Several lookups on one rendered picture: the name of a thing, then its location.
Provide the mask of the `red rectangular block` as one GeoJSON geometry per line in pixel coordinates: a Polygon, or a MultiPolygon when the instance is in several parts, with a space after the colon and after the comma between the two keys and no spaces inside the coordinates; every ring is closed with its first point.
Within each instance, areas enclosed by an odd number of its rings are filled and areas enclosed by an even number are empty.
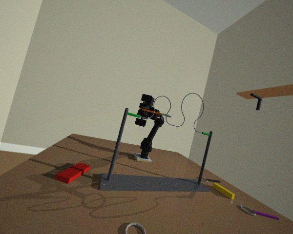
{"type": "Polygon", "coordinates": [[[67,170],[63,170],[57,173],[55,179],[65,183],[70,183],[71,181],[75,180],[76,178],[87,172],[89,169],[89,165],[78,163],[77,165],[67,170]]]}

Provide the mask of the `yellow rectangular bar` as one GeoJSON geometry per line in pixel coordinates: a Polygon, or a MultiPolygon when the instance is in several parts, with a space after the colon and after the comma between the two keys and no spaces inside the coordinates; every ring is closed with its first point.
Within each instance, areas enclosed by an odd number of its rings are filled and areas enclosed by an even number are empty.
{"type": "Polygon", "coordinates": [[[219,192],[221,192],[222,194],[224,194],[225,196],[227,196],[230,199],[234,199],[235,194],[230,192],[229,190],[225,189],[224,187],[222,187],[221,185],[214,183],[213,184],[213,188],[215,188],[216,190],[218,190],[219,192]]]}

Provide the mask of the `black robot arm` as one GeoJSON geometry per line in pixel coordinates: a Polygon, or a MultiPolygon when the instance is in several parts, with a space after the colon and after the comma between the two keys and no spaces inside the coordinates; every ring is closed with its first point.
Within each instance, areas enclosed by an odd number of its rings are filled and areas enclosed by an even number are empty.
{"type": "MultiPolygon", "coordinates": [[[[150,105],[150,110],[154,111],[154,107],[153,106],[154,103],[154,98],[152,98],[152,102],[149,103],[147,102],[147,104],[150,105]]],[[[148,117],[151,117],[153,115],[153,113],[149,112],[148,117]]],[[[164,124],[164,117],[162,115],[159,114],[154,114],[150,119],[154,120],[154,126],[152,128],[152,130],[150,131],[149,135],[147,138],[144,138],[143,141],[141,142],[141,147],[140,149],[142,149],[141,154],[139,155],[141,158],[145,158],[148,159],[148,153],[152,151],[152,140],[157,132],[157,130],[164,124]],[[160,118],[158,118],[160,117],[160,118]]]]}

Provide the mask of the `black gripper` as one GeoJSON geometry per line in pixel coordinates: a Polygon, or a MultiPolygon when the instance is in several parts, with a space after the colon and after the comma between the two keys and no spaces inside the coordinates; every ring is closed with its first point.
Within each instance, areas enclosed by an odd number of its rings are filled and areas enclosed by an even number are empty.
{"type": "MultiPolygon", "coordinates": [[[[147,102],[151,103],[151,102],[152,102],[152,98],[153,98],[153,97],[150,96],[150,95],[145,95],[145,94],[143,94],[143,95],[142,95],[142,98],[141,98],[141,101],[143,101],[143,103],[140,103],[139,108],[146,109],[146,110],[150,110],[150,105],[147,104],[147,102]]],[[[139,110],[138,110],[137,115],[140,115],[141,117],[144,117],[144,118],[141,118],[141,119],[136,118],[135,124],[136,124],[136,125],[139,125],[139,126],[143,126],[143,127],[145,127],[147,121],[144,120],[144,119],[145,119],[145,117],[148,116],[149,112],[144,111],[144,110],[142,110],[142,109],[139,109],[139,110]]]]}

